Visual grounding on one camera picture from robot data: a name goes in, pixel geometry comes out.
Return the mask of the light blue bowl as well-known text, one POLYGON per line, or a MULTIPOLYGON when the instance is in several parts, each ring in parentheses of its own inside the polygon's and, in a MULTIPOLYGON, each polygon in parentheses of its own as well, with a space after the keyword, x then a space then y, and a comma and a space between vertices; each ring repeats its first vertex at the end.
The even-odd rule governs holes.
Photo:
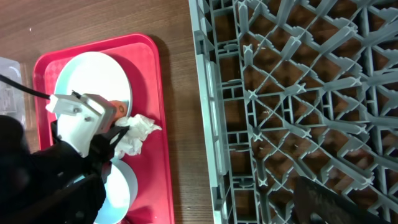
POLYGON ((111 173, 104 184, 106 198, 94 220, 95 224, 119 223, 137 197, 137 177, 132 168, 119 159, 112 159, 111 162, 111 173))

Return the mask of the orange carrot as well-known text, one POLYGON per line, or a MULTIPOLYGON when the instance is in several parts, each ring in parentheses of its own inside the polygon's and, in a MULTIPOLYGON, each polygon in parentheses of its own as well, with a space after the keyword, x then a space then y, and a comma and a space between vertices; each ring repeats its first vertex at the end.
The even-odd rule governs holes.
POLYGON ((110 101, 110 103, 116 108, 116 114, 114 116, 114 121, 127 116, 127 104, 122 101, 110 101))

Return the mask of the clear plastic bin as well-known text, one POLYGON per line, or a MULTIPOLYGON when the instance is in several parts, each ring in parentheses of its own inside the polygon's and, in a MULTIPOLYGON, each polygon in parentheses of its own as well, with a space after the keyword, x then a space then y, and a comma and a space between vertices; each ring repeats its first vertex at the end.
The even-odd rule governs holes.
MULTIPOLYGON (((1 57, 0 66, 1 75, 22 84, 19 62, 1 57)), ((4 82, 1 82, 1 115, 15 118, 26 128, 24 93, 4 82)))

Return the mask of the white tissue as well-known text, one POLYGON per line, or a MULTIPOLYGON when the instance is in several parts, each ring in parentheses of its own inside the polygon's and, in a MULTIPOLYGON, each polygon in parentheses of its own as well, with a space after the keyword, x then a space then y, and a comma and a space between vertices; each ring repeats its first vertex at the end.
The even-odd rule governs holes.
POLYGON ((142 151, 143 142, 148 135, 156 130, 162 130, 153 119, 141 114, 136 114, 133 117, 122 117, 115 122, 115 125, 129 128, 115 147, 114 157, 117 159, 122 159, 126 154, 129 156, 139 155, 142 151))

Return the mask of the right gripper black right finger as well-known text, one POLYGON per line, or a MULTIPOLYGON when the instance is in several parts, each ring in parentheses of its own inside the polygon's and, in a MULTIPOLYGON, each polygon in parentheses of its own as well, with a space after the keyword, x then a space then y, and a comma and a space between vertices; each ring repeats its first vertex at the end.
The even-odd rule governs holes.
POLYGON ((299 223, 378 224, 386 222, 306 177, 296 179, 293 201, 299 223))

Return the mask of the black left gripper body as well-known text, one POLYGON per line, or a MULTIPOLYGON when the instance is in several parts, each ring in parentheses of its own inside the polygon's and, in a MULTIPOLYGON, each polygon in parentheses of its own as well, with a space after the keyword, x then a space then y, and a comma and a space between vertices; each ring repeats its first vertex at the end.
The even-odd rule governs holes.
POLYGON ((109 165, 94 158, 93 140, 85 158, 63 141, 31 153, 21 123, 1 121, 1 223, 19 223, 21 211, 89 175, 104 183, 109 165))

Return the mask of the grey dishwasher rack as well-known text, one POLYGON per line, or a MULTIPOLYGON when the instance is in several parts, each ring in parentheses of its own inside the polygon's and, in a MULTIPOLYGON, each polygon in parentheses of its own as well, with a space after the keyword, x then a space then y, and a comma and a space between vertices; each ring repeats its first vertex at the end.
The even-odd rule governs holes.
POLYGON ((397 222, 397 2, 190 0, 215 223, 296 223, 307 177, 397 222))

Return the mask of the light blue plate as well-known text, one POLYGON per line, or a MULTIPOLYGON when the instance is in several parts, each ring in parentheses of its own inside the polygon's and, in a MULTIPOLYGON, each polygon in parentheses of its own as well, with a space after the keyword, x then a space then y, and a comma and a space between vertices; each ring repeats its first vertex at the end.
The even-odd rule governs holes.
POLYGON ((55 94, 76 92, 96 94, 108 101, 127 104, 127 116, 132 110, 132 88, 120 64, 101 52, 85 52, 73 57, 60 72, 55 94))

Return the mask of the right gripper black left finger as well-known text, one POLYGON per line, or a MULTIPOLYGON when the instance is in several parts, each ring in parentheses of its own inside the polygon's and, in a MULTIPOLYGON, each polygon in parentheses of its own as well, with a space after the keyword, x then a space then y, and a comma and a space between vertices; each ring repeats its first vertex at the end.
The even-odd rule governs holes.
POLYGON ((105 200, 104 183, 89 175, 18 214, 19 223, 93 223, 105 200))

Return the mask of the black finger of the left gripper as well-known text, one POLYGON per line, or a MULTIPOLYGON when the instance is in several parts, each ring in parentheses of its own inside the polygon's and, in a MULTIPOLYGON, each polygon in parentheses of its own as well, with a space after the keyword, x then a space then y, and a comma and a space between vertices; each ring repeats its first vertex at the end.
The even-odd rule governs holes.
POLYGON ((129 126, 113 126, 107 133, 93 137, 93 156, 101 162, 110 161, 114 157, 115 148, 129 131, 129 126))

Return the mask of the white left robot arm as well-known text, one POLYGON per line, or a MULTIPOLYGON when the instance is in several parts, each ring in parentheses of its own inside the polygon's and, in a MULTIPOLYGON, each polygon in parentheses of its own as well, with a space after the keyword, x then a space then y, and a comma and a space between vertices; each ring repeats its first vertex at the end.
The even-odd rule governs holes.
POLYGON ((114 148, 127 131, 113 126, 94 136, 87 157, 59 137, 31 153, 21 123, 1 116, 1 223, 93 223, 114 148))

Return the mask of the red tray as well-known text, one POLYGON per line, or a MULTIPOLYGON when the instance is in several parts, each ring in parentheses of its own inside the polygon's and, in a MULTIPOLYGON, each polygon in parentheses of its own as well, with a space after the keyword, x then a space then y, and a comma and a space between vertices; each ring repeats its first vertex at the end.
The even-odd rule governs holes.
POLYGON ((132 114, 142 114, 161 127, 147 137, 139 155, 123 157, 138 183, 127 218, 131 223, 174 223, 160 57, 150 37, 134 33, 43 54, 33 69, 34 89, 52 94, 67 62, 91 51, 106 53, 122 66, 132 86, 132 114))

